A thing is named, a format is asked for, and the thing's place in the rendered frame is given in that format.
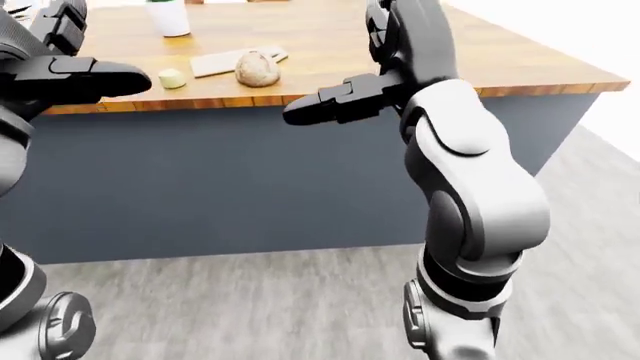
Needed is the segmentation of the dark blue kitchen island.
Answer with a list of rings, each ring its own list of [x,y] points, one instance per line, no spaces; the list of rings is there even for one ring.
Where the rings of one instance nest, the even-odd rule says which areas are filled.
[[[428,208],[395,113],[309,127],[281,116],[298,95],[376,71],[365,6],[192,5],[182,38],[159,35],[142,6],[90,11],[82,53],[149,74],[243,47],[290,56],[268,89],[228,74],[39,116],[26,173],[0,199],[0,241],[40,263],[420,242]]]

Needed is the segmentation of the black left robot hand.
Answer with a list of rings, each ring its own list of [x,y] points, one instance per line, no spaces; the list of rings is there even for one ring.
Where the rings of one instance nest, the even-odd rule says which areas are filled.
[[[0,114],[29,122],[57,105],[97,104],[146,92],[150,77],[118,62],[78,56],[87,29],[86,0],[51,0],[31,25],[0,0]]]

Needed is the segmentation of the white plant pot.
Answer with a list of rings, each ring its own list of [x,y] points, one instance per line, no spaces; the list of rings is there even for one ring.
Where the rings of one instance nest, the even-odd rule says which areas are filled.
[[[146,0],[145,7],[164,37],[175,38],[190,34],[185,0]]]

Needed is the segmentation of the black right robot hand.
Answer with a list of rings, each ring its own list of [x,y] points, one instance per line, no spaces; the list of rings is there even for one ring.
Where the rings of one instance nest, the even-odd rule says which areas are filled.
[[[454,39],[440,0],[367,0],[369,53],[379,74],[361,74],[288,104],[288,125],[348,122],[402,110],[416,92],[458,77]]]

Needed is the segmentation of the light wooden cutting board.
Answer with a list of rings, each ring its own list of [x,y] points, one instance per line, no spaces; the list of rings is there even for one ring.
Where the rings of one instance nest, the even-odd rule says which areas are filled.
[[[250,47],[195,56],[190,59],[192,74],[195,78],[202,78],[233,72],[239,59],[246,53],[251,52],[263,53],[270,56],[275,62],[281,62],[288,57],[286,50],[279,46]]]

